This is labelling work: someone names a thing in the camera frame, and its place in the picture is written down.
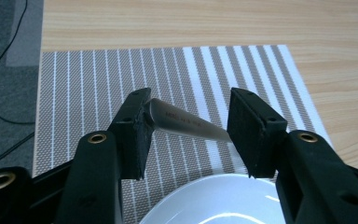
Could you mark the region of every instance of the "gray carpet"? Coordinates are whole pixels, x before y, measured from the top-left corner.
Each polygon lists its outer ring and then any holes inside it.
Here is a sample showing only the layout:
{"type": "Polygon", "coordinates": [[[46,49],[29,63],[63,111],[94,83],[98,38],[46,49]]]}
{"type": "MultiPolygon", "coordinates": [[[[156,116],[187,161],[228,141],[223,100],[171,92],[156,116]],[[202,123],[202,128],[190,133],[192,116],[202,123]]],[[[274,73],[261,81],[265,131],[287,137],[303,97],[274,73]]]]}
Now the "gray carpet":
{"type": "MultiPolygon", "coordinates": [[[[7,46],[13,27],[17,27],[20,15],[24,9],[25,0],[0,1],[0,54],[7,46]]],[[[32,8],[41,8],[43,1],[29,1],[28,9],[24,15],[21,26],[39,26],[41,30],[41,20],[35,20],[32,16],[32,8]],[[39,7],[30,7],[30,2],[39,2],[39,7]]],[[[34,121],[35,106],[37,95],[38,63],[33,66],[30,64],[11,63],[7,66],[7,57],[14,57],[21,62],[30,54],[37,55],[37,62],[40,54],[40,34],[33,35],[27,29],[21,29],[16,37],[16,45],[11,49],[10,56],[7,55],[0,62],[0,115],[6,119],[14,121],[34,121]],[[26,48],[27,43],[31,43],[38,48],[26,48]]],[[[22,138],[34,131],[34,125],[22,126],[3,122],[0,120],[0,154],[15,145],[22,138]]],[[[34,139],[23,144],[12,154],[0,161],[0,168],[7,166],[22,166],[30,172],[32,170],[34,152],[34,139]]]]}

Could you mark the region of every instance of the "striped placemat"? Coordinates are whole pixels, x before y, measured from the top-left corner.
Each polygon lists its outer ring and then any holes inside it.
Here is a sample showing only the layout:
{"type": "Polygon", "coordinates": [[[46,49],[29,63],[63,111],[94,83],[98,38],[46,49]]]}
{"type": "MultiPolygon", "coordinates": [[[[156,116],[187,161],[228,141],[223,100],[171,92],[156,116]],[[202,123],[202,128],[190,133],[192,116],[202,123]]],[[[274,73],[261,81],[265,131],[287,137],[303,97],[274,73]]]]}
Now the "striped placemat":
{"type": "MultiPolygon", "coordinates": [[[[144,87],[223,128],[231,87],[247,89],[288,120],[288,131],[330,142],[284,45],[44,52],[39,82],[34,175],[71,160],[80,137],[106,130],[127,95],[144,87]]],[[[138,223],[185,183],[222,173],[246,173],[232,144],[155,132],[145,180],[123,181],[125,222],[138,223]]]]}

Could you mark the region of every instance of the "wooden table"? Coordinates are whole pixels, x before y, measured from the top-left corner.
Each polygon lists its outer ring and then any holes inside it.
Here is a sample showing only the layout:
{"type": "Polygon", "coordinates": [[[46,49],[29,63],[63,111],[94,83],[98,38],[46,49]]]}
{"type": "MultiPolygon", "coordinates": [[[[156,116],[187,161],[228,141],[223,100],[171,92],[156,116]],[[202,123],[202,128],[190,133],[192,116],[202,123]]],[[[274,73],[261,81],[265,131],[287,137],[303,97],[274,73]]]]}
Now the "wooden table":
{"type": "Polygon", "coordinates": [[[358,0],[48,0],[42,51],[285,44],[358,168],[358,0]]]}

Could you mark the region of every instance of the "white plate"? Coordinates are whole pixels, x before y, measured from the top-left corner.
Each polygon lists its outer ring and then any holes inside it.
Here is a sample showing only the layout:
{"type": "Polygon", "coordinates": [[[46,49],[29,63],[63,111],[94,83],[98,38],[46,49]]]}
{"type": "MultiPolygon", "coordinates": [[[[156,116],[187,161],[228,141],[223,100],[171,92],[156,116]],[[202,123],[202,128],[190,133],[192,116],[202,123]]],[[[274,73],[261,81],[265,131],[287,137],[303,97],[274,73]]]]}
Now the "white plate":
{"type": "Polygon", "coordinates": [[[284,223],[275,185],[247,175],[211,175],[175,190],[141,223],[284,223]]]}

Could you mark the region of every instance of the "black cable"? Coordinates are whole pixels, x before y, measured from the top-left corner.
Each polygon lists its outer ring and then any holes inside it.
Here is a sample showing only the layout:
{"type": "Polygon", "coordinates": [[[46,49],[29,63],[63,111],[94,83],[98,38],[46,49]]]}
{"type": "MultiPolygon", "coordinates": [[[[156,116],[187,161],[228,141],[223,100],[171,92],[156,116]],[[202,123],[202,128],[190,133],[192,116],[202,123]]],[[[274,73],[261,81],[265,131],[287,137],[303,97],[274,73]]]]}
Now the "black cable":
{"type": "MultiPolygon", "coordinates": [[[[22,11],[22,14],[21,14],[19,23],[17,24],[16,33],[14,33],[13,38],[11,39],[10,43],[7,45],[7,47],[5,48],[5,50],[2,52],[2,54],[1,54],[1,56],[0,56],[0,62],[1,62],[2,58],[5,56],[5,54],[7,53],[8,49],[10,48],[11,44],[13,43],[13,41],[16,39],[17,33],[19,32],[19,29],[20,29],[20,25],[21,25],[21,22],[22,22],[22,18],[24,17],[24,14],[25,14],[25,11],[27,10],[27,7],[28,7],[28,0],[25,0],[25,8],[24,8],[24,10],[22,11]]],[[[4,122],[8,122],[8,123],[11,123],[11,124],[20,124],[20,125],[32,125],[32,124],[34,124],[34,122],[17,122],[17,121],[12,121],[12,120],[9,120],[9,119],[5,119],[5,118],[3,118],[2,116],[0,116],[0,119],[1,119],[2,121],[4,121],[4,122]]]]}
{"type": "Polygon", "coordinates": [[[20,142],[18,142],[16,145],[14,145],[13,147],[9,148],[8,150],[6,150],[4,153],[2,153],[0,155],[0,160],[2,160],[4,157],[6,157],[8,154],[10,154],[11,152],[13,152],[14,150],[16,150],[18,147],[20,147],[22,144],[24,144],[26,141],[30,140],[31,138],[34,137],[34,132],[30,133],[28,136],[26,136],[25,138],[23,138],[20,142]]]}

